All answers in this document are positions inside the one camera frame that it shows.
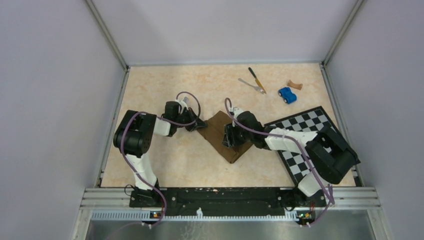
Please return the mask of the blue toy car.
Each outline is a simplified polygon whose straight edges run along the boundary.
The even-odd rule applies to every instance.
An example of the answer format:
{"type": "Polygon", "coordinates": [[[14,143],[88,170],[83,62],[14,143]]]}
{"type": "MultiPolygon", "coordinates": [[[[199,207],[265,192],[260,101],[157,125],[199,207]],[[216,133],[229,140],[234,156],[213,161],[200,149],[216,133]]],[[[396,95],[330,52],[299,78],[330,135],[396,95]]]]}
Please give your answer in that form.
{"type": "Polygon", "coordinates": [[[297,100],[297,96],[292,92],[290,87],[283,87],[279,89],[278,95],[286,104],[292,104],[297,100]]]}

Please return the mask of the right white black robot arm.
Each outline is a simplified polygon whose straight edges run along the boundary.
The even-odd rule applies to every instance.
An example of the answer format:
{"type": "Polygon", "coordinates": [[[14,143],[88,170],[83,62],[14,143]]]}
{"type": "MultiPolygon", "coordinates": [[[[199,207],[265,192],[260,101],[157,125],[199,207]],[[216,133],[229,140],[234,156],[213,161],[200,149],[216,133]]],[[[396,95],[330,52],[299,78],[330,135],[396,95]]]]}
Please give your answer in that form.
{"type": "Polygon", "coordinates": [[[227,148],[251,143],[258,149],[297,153],[310,172],[293,192],[299,206],[307,206],[321,190],[334,203],[332,184],[339,184],[347,172],[360,163],[358,154],[329,126],[319,131],[295,131],[263,126],[250,111],[238,107],[226,109],[232,122],[224,127],[223,145],[227,148]]]}

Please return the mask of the small brown wooden piece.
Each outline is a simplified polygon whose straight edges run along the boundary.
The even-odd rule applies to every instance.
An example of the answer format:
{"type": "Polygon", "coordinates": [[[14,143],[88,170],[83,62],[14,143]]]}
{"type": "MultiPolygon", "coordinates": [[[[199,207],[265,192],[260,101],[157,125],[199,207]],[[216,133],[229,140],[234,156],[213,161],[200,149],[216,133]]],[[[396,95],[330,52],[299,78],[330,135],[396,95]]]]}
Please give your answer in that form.
{"type": "Polygon", "coordinates": [[[303,84],[302,83],[294,83],[291,80],[288,80],[287,86],[290,87],[290,88],[294,88],[296,90],[301,90],[303,88],[303,84]]]}

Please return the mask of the black-handled knife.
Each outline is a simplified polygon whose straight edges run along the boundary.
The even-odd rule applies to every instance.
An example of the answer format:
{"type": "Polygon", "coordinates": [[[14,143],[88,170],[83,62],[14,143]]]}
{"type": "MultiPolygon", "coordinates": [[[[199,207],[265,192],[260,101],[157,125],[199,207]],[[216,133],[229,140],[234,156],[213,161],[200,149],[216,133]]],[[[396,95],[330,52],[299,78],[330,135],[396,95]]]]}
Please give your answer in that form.
{"type": "Polygon", "coordinates": [[[255,72],[253,71],[253,69],[251,67],[248,67],[249,72],[252,74],[252,76],[254,77],[255,83],[257,84],[257,86],[259,87],[260,91],[264,94],[266,94],[266,90],[264,89],[263,85],[261,84],[261,82],[259,81],[258,77],[256,76],[255,72]]]}

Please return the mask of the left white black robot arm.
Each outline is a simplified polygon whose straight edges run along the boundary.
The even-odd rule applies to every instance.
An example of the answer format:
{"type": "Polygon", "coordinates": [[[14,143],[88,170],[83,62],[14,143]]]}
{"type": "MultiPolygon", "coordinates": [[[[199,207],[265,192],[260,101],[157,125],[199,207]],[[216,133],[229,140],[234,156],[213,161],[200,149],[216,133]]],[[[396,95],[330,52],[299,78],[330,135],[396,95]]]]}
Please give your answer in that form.
{"type": "Polygon", "coordinates": [[[167,101],[161,116],[128,110],[113,136],[113,145],[119,149],[130,167],[135,185],[130,194],[130,207],[165,206],[154,174],[148,150],[154,135],[172,137],[179,128],[188,132],[204,129],[208,125],[188,106],[188,98],[167,101]]]}

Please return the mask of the black white checkerboard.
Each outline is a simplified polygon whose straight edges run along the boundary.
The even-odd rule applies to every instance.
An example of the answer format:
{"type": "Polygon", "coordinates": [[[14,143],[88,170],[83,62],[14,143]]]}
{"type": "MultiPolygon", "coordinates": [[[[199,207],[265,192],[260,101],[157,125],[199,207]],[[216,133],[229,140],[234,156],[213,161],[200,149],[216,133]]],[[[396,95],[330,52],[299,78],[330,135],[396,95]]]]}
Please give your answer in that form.
{"type": "MultiPolygon", "coordinates": [[[[298,132],[320,131],[323,127],[328,126],[337,134],[341,134],[322,106],[268,122],[265,126],[298,132]]],[[[295,185],[309,174],[309,166],[299,153],[286,150],[279,150],[277,153],[295,185]]]]}

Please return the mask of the aluminium frame rail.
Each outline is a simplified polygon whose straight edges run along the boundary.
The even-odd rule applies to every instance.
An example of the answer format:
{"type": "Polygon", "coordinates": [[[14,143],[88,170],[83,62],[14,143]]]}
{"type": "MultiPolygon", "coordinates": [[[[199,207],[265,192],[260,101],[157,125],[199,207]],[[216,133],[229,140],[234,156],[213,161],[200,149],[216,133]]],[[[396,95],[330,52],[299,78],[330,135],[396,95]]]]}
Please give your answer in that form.
{"type": "Polygon", "coordinates": [[[333,187],[332,210],[374,210],[382,207],[375,187],[333,187]]]}

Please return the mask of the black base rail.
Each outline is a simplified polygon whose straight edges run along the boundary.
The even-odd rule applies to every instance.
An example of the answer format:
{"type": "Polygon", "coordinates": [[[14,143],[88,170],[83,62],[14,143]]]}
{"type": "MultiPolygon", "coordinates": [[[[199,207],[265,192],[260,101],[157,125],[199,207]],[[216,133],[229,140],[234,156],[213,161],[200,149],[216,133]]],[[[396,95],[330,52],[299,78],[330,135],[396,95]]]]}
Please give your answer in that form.
{"type": "Polygon", "coordinates": [[[326,204],[322,190],[307,197],[292,187],[168,187],[159,192],[134,188],[129,200],[131,208],[158,208],[167,217],[283,216],[326,204]]]}

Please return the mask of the brown cloth napkin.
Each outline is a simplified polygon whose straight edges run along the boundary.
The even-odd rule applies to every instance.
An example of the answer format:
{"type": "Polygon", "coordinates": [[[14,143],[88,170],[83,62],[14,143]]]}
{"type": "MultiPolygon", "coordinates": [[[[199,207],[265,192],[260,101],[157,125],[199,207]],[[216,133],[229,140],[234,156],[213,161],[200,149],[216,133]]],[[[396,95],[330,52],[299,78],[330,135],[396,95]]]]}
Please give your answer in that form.
{"type": "Polygon", "coordinates": [[[223,145],[225,125],[232,123],[231,118],[223,111],[218,111],[204,122],[207,127],[199,128],[197,131],[229,164],[235,163],[253,145],[251,142],[232,148],[223,145]]]}

